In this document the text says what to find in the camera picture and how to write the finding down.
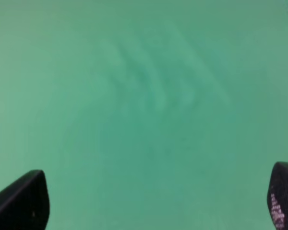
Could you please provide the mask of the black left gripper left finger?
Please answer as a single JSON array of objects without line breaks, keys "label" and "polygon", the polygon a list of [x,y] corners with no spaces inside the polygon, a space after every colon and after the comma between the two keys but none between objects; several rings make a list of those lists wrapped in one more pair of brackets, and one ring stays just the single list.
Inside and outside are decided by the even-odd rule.
[{"label": "black left gripper left finger", "polygon": [[44,230],[49,214],[43,170],[30,170],[0,191],[0,230]]}]

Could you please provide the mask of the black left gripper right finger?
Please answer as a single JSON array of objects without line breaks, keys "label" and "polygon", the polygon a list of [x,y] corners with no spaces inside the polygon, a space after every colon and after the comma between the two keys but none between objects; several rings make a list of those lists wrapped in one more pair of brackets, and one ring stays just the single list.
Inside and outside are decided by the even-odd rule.
[{"label": "black left gripper right finger", "polygon": [[288,230],[288,162],[276,162],[272,168],[267,206],[277,230]]}]

